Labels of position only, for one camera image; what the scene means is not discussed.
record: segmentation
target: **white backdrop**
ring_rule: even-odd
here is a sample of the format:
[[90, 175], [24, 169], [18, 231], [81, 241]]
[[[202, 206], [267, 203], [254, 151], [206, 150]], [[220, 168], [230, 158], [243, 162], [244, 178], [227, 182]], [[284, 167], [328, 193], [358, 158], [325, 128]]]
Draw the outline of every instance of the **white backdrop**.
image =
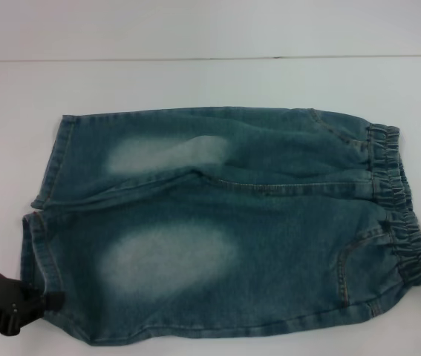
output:
[[[19, 276], [21, 217], [64, 113], [241, 105], [395, 125], [421, 222], [421, 57], [241, 59], [421, 55], [421, 2], [388, 2], [0, 0], [0, 272]], [[82, 61], [191, 57], [240, 59]], [[1, 356], [61, 354], [418, 356], [421, 287], [369, 322], [277, 337], [91, 348], [44, 321], [0, 336]]]

